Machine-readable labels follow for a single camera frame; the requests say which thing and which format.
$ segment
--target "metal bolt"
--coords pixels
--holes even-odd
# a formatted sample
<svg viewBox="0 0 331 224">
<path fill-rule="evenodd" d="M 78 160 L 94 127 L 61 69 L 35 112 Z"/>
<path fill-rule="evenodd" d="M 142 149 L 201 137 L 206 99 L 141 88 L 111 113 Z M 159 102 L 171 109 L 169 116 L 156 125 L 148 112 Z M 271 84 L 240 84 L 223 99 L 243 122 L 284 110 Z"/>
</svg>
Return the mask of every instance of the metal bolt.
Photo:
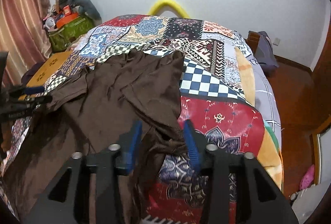
<svg viewBox="0 0 331 224">
<path fill-rule="evenodd" d="M 206 149 L 209 151 L 216 151 L 216 150 L 218 150 L 218 146 L 216 146 L 214 144 L 208 144 L 208 145 L 206 145 Z"/>
<path fill-rule="evenodd" d="M 110 146 L 108 146 L 108 149 L 111 151 L 116 151 L 119 150 L 121 148 L 121 146 L 119 144 L 111 144 Z"/>
<path fill-rule="evenodd" d="M 83 156 L 82 152 L 75 152 L 75 153 L 72 153 L 72 155 L 71 155 L 71 157 L 73 159 L 80 159 L 82 156 Z"/>
<path fill-rule="evenodd" d="M 291 201 L 295 201 L 296 198 L 297 198 L 297 192 L 293 193 L 293 194 L 290 196 L 290 200 L 291 200 Z"/>
<path fill-rule="evenodd" d="M 246 159 L 254 159 L 254 158 L 255 158 L 255 156 L 254 156 L 254 154 L 253 154 L 252 152 L 246 152 L 246 153 L 244 154 L 244 157 L 245 157 Z"/>
</svg>

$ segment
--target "brown cloth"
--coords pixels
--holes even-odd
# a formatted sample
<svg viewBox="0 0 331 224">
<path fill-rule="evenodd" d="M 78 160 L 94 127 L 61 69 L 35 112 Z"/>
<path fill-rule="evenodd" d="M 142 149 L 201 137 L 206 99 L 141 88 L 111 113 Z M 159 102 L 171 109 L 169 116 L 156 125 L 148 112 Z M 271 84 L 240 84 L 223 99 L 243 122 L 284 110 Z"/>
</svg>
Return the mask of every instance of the brown cloth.
<svg viewBox="0 0 331 224">
<path fill-rule="evenodd" d="M 126 223 L 139 221 L 165 154 L 179 155 L 186 149 L 177 122 L 183 62 L 179 51 L 159 58 L 133 49 L 97 64 L 94 71 L 86 67 L 52 91 L 52 103 L 33 117 L 4 175 L 19 217 L 24 220 L 73 152 L 99 152 L 141 120 L 143 138 L 131 187 L 127 178 L 119 182 Z"/>
</svg>

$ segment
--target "patterned quilt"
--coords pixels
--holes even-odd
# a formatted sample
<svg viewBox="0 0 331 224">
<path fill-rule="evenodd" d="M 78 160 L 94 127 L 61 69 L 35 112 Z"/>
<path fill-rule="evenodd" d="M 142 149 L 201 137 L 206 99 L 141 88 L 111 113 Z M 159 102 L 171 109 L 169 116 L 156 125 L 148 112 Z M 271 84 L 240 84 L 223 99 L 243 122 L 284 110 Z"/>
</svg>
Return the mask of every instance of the patterned quilt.
<svg viewBox="0 0 331 224">
<path fill-rule="evenodd" d="M 91 29 L 71 46 L 72 54 L 44 84 L 45 94 L 85 65 L 93 69 L 97 62 L 103 63 L 132 48 L 160 57 L 180 50 L 185 60 L 178 122 L 182 125 L 191 119 L 201 135 L 229 153 L 250 151 L 258 156 L 266 133 L 264 122 L 259 111 L 245 99 L 235 46 L 243 54 L 249 53 L 238 33 L 216 23 L 146 15 L 120 16 Z M 16 121 L 14 143 L 1 166 L 2 174 L 16 157 L 28 129 L 29 118 Z M 236 178 L 235 175 L 229 178 L 230 216 L 234 223 Z M 207 187 L 208 177 L 195 174 L 187 156 L 166 156 L 158 179 L 150 189 L 143 217 L 198 223 Z"/>
</svg>

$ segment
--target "bed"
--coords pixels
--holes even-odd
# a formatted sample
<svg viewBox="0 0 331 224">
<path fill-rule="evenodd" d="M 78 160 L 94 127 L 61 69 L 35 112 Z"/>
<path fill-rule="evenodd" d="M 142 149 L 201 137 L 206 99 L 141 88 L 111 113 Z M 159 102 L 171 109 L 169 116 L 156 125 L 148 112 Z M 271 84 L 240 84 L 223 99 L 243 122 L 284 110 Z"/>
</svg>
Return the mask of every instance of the bed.
<svg viewBox="0 0 331 224">
<path fill-rule="evenodd" d="M 242 36 L 217 23 L 146 15 L 114 18 L 81 36 L 67 52 L 54 54 L 28 86 L 43 84 L 48 94 L 84 66 L 94 68 L 131 49 L 163 57 L 175 50 L 184 55 L 180 82 L 181 115 L 209 142 L 229 153 L 252 152 L 282 188 L 280 120 L 272 88 Z M 29 135 L 30 118 L 17 120 L 12 146 L 1 165 L 4 179 Z M 235 222 L 236 178 L 229 175 L 230 220 Z M 187 156 L 167 155 L 140 212 L 143 221 L 199 223 L 208 177 L 190 168 Z M 13 196 L 0 189 L 17 217 L 23 217 Z M 124 207 L 125 213 L 130 209 Z"/>
</svg>

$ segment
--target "pink curtain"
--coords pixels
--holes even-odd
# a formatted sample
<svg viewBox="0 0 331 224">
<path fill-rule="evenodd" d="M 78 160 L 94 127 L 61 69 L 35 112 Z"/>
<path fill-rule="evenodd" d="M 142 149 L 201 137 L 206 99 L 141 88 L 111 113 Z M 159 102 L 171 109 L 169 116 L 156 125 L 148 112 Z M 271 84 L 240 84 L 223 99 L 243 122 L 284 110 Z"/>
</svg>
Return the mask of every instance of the pink curtain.
<svg viewBox="0 0 331 224">
<path fill-rule="evenodd" d="M 0 51 L 9 51 L 6 86 L 20 84 L 27 70 L 49 57 L 51 47 L 41 22 L 48 7 L 49 0 L 0 0 Z"/>
</svg>

